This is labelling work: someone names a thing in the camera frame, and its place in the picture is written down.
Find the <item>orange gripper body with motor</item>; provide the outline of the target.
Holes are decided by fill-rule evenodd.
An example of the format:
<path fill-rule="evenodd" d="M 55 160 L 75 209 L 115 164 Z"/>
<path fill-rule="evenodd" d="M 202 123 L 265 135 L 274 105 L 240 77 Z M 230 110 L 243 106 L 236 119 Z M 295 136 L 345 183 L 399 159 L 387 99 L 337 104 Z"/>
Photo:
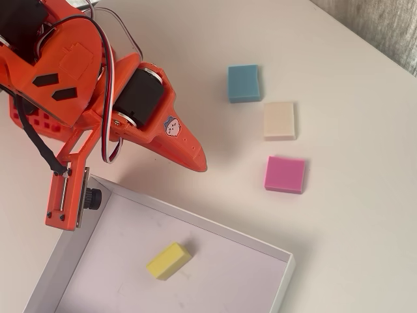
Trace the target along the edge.
<path fill-rule="evenodd" d="M 150 143 L 154 138 L 154 120 L 166 110 L 174 110 L 175 97 L 161 68 L 140 63 L 113 105 L 112 119 L 120 125 L 111 124 L 110 140 L 115 142 L 122 138 L 134 143 Z"/>

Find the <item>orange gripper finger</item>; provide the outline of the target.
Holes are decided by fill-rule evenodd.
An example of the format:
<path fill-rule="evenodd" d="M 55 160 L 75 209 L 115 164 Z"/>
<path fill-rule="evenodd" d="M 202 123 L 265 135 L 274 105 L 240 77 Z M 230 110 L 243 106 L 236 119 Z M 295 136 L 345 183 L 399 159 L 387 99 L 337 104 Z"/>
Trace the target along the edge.
<path fill-rule="evenodd" d="M 154 138 L 148 148 L 193 171 L 205 172 L 207 160 L 203 148 L 173 109 L 155 119 Z"/>

